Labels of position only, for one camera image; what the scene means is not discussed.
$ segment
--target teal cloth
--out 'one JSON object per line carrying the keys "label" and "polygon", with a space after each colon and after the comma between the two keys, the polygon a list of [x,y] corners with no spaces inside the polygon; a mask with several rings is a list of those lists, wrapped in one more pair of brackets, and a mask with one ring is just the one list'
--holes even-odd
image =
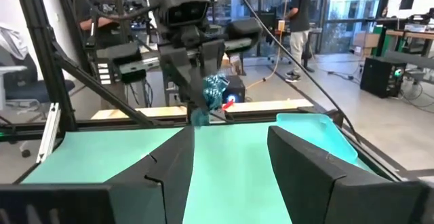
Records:
{"label": "teal cloth", "polygon": [[[291,223],[267,148],[275,123],[196,129],[186,224]],[[102,183],[180,128],[68,133],[24,183]],[[367,167],[359,162],[362,168]]]}

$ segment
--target chair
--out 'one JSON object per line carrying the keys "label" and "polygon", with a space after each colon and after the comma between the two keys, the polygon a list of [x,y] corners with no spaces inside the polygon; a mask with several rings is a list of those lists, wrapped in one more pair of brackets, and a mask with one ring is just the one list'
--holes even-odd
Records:
{"label": "chair", "polygon": [[[42,119],[46,120],[51,101],[45,82],[37,80],[36,64],[29,54],[24,60],[18,60],[13,56],[12,59],[15,65],[22,65],[27,69],[5,74],[6,105],[19,112],[39,112]],[[75,88],[75,84],[73,81],[65,80],[65,87],[70,92]],[[20,145],[23,157],[31,155],[26,145],[27,141]]]}

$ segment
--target red object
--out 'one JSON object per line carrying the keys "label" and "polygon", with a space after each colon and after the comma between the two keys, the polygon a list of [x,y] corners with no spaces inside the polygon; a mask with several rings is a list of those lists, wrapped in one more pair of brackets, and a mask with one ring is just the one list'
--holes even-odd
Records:
{"label": "red object", "polygon": [[234,104],[234,101],[231,100],[227,104],[223,105],[223,110],[227,110],[230,106]]}

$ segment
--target person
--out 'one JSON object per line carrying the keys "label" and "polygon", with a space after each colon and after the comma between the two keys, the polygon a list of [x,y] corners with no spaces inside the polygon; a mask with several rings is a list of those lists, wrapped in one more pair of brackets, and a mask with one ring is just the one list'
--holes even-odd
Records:
{"label": "person", "polygon": [[[98,2],[100,0],[90,0],[91,2]],[[92,27],[92,14],[91,6],[86,0],[75,0],[75,12],[80,29],[83,32],[84,40],[90,36]],[[102,4],[100,7],[105,13],[112,11],[112,7],[107,4]],[[96,32],[96,49],[109,48],[115,45],[122,44],[122,39],[118,31],[119,23],[108,18],[99,17],[98,31]],[[125,86],[121,82],[103,85],[117,98],[126,101]],[[114,107],[107,101],[101,98],[101,109],[114,109]]]}
{"label": "person", "polygon": [[[307,42],[309,35],[309,6],[311,0],[291,0],[291,10],[286,16],[290,21],[290,46],[291,54],[296,62],[301,64],[303,47]],[[295,82],[300,80],[300,74],[295,69],[286,73],[287,82]]]}

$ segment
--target floor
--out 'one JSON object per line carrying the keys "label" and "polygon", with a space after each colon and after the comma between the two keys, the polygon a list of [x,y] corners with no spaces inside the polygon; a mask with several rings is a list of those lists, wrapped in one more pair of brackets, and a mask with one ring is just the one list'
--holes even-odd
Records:
{"label": "floor", "polygon": [[[434,86],[422,84],[413,86],[406,82],[403,90],[408,98],[422,95],[413,100],[416,105],[424,106],[424,110],[409,105],[400,99],[380,99],[359,89],[359,63],[362,59],[352,54],[318,55],[310,61],[311,73],[315,81],[336,101],[347,114],[358,134],[372,143],[386,157],[387,162],[397,170],[405,171],[408,176],[420,177],[434,182],[434,106],[426,106],[434,102]],[[290,85],[284,82],[284,73],[290,65],[284,60],[277,67],[277,74],[266,82],[260,83],[247,91],[247,96],[253,101],[285,100],[287,98],[303,98],[303,94],[312,98],[321,107],[333,109],[333,104],[309,81],[306,75],[302,80]],[[247,76],[242,77],[245,85],[268,77],[273,70],[272,64],[266,58],[249,58],[245,61]],[[327,71],[349,73],[354,75],[353,81],[344,80],[336,75],[328,75]],[[153,106],[164,106],[162,94],[162,78],[160,72],[151,72],[148,81],[154,91]],[[85,88],[79,82],[71,92],[71,101],[76,110],[77,119],[89,119],[100,108],[100,98],[93,91]],[[130,104],[140,107],[129,92]],[[41,118],[37,113],[17,115],[14,111],[6,111],[2,115],[13,122],[37,122]],[[0,183],[15,181],[35,161],[38,142],[29,143],[32,157],[23,159],[17,145],[0,144]]]}

